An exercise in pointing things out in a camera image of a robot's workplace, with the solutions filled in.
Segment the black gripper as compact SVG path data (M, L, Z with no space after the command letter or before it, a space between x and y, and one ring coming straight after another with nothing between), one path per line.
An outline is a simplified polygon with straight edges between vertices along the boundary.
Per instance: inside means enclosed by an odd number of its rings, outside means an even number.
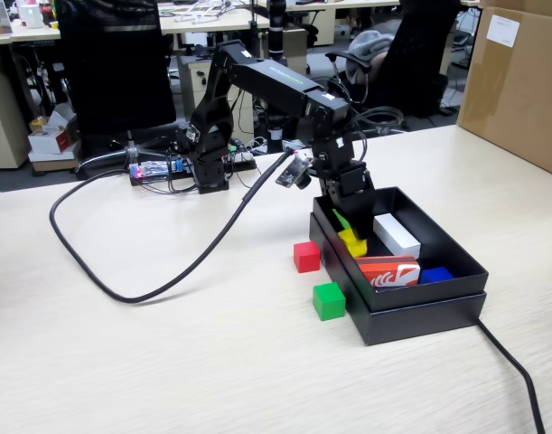
M322 179L322 193L335 209L342 231L354 231L359 240L373 233L376 190L364 162L351 160Z

